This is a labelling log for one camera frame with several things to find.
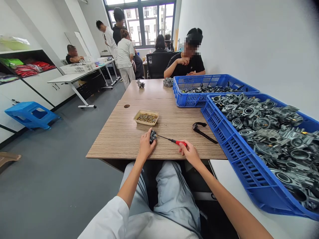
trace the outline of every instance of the screwdriver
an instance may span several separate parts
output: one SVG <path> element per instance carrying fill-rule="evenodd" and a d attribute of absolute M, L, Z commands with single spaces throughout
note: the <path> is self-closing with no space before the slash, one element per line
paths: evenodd
<path fill-rule="evenodd" d="M 171 142 L 173 142 L 173 143 L 175 143 L 175 144 L 177 144 L 178 146 L 179 146 L 179 143 L 182 143 L 182 144 L 184 144 L 185 145 L 185 147 L 187 146 L 187 144 L 186 143 L 184 143 L 184 142 L 181 142 L 181 141 L 178 141 L 178 140 L 174 140 L 174 139 L 169 139 L 169 138 L 165 138 L 165 139 L 168 139 L 169 141 L 171 141 Z"/>

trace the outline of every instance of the white table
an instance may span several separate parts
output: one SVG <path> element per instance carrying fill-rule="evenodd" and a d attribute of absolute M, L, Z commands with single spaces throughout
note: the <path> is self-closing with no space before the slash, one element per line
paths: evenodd
<path fill-rule="evenodd" d="M 111 76 L 111 74 L 110 74 L 110 71 L 109 71 L 109 69 L 106 67 L 107 72 L 108 72 L 108 74 L 109 74 L 109 76 L 110 76 L 110 79 L 111 79 L 111 82 L 112 82 L 111 86 L 109 86 L 109 85 L 107 84 L 107 81 L 106 81 L 106 79 L 105 79 L 105 77 L 104 77 L 104 75 L 103 75 L 103 73 L 102 73 L 102 71 L 101 71 L 101 68 L 102 68 L 102 67 L 105 67 L 106 65 L 108 65 L 108 64 L 110 64 L 110 63 L 112 63 L 112 66 L 113 66 L 114 72 L 115 72 L 115 76 L 116 76 L 116 80 L 113 81 L 113 80 L 112 80 L 112 76 Z M 63 84 L 69 85 L 69 86 L 72 88 L 72 90 L 77 94 L 77 96 L 81 99 L 81 101 L 84 103 L 84 105 L 78 106 L 79 108 L 81 108 L 81 109 L 82 109 L 82 108 L 89 108 L 89 107 L 96 108 L 95 105 L 89 105 L 89 104 L 85 101 L 85 99 L 81 96 L 81 94 L 78 92 L 78 90 L 74 87 L 73 83 L 76 82 L 76 81 L 81 80 L 82 78 L 84 78 L 84 77 L 86 77 L 86 76 L 88 76 L 88 75 L 90 75 L 90 74 L 92 74 L 93 72 L 96 72 L 97 70 L 100 72 L 100 74 L 103 76 L 103 78 L 104 78 L 104 80 L 105 80 L 106 87 L 102 87 L 102 88 L 113 89 L 113 85 L 114 85 L 114 84 L 119 80 L 119 78 L 120 78 L 120 77 L 117 76 L 117 73 L 116 73 L 116 69 L 115 69 L 115 66 L 114 66 L 114 59 L 112 59 L 111 61 L 108 61 L 106 64 L 103 64 L 103 65 L 100 65 L 100 66 L 96 67 L 96 69 L 94 69 L 94 70 L 92 70 L 92 71 L 90 71 L 90 72 L 87 72 L 87 73 L 76 73 L 76 74 L 66 74 L 66 75 L 61 76 L 61 77 L 58 77 L 58 78 L 56 78 L 56 79 L 54 79 L 54 80 L 50 80 L 50 81 L 48 81 L 47 83 L 63 83 Z"/>
<path fill-rule="evenodd" d="M 250 200 L 228 160 L 210 160 L 218 181 L 266 228 L 274 239 L 316 238 L 319 222 L 297 216 L 270 214 Z"/>

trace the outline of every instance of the light blue pants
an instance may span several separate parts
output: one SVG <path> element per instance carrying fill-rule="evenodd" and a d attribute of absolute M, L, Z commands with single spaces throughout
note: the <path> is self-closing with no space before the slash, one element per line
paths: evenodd
<path fill-rule="evenodd" d="M 134 162 L 129 163 L 124 172 L 121 187 L 133 168 Z M 162 169 L 156 176 L 159 202 L 154 207 L 154 213 L 166 217 L 179 225 L 195 232 L 200 236 L 199 209 L 193 195 L 186 184 L 178 163 L 164 161 Z M 143 171 L 133 197 L 130 216 L 151 212 Z"/>

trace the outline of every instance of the blue plastic crate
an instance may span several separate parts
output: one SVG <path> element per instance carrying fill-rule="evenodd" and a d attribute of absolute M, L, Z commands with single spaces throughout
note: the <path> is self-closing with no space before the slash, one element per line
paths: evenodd
<path fill-rule="evenodd" d="M 255 96 L 262 102 L 271 99 L 278 104 L 277 107 L 286 106 L 269 95 L 246 95 Z M 207 96 L 207 103 L 201 111 L 254 204 L 268 213 L 308 217 L 319 221 L 319 214 L 304 208 L 245 142 L 231 122 L 214 104 L 211 99 L 213 96 L 216 95 Z M 300 128 L 305 128 L 308 132 L 319 130 L 318 121 L 301 112 L 298 114 L 304 119 L 303 123 L 299 125 Z"/>
<path fill-rule="evenodd" d="M 199 76 L 174 76 L 173 93 L 178 107 L 204 107 L 207 95 L 220 95 L 221 93 L 182 93 L 182 90 L 193 89 L 194 87 L 203 86 L 229 86 L 238 89 L 242 85 L 243 91 L 247 88 L 247 93 L 259 93 L 259 90 L 247 85 L 246 83 L 236 79 L 235 77 L 223 75 L 199 75 Z"/>

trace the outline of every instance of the stool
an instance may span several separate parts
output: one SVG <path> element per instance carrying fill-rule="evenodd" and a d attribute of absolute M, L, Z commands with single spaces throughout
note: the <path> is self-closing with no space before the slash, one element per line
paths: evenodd
<path fill-rule="evenodd" d="M 5 110 L 5 113 L 30 130 L 32 128 L 51 129 L 48 123 L 61 118 L 36 102 L 19 103 Z"/>

